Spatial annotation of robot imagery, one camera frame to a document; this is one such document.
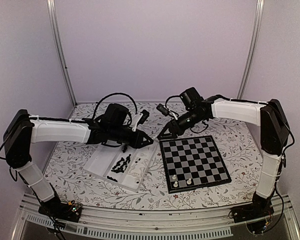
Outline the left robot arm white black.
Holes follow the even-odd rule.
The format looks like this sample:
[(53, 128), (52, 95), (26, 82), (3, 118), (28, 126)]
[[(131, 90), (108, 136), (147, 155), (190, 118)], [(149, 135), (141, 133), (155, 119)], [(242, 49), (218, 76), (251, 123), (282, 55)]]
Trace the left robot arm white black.
[(4, 151), (4, 156), (0, 159), (32, 188), (53, 217), (60, 217), (64, 206), (41, 170), (32, 162), (31, 144), (70, 141), (106, 145), (108, 141), (114, 141), (141, 149), (154, 142), (147, 133), (137, 129), (148, 117), (149, 112), (145, 110), (132, 116), (128, 108), (117, 103), (109, 104), (105, 113), (98, 117), (78, 121), (30, 115), (27, 110), (20, 109), (3, 135), (0, 151)]

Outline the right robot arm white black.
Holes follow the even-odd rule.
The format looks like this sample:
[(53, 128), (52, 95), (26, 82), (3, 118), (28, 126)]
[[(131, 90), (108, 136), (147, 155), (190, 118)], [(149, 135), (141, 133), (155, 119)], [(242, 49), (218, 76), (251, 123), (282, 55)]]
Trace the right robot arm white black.
[(280, 101), (274, 98), (257, 102), (227, 98), (220, 94), (204, 99), (194, 87), (185, 90), (178, 97), (186, 109), (186, 113), (181, 116), (176, 116), (162, 104), (157, 105), (159, 112), (172, 117), (157, 138), (175, 139), (195, 124), (217, 118), (258, 126), (263, 164), (255, 194), (268, 199), (274, 192), (282, 167), (286, 166), (285, 151), (291, 146), (288, 139), (293, 137)]

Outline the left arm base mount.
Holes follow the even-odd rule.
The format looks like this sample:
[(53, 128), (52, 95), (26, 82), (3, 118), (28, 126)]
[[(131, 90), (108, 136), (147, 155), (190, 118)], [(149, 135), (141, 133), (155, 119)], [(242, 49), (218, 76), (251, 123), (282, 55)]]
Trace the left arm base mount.
[(66, 220), (77, 223), (80, 220), (83, 205), (70, 201), (64, 202), (40, 202), (38, 212), (52, 219)]

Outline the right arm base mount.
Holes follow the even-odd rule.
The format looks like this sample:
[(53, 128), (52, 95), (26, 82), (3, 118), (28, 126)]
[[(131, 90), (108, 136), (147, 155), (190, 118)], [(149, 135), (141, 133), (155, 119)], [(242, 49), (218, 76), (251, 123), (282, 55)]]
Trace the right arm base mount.
[(228, 217), (233, 219), (234, 223), (253, 220), (247, 224), (247, 229), (250, 233), (259, 235), (268, 229), (273, 220), (273, 213), (274, 209), (270, 198), (256, 197), (250, 204), (231, 208)]

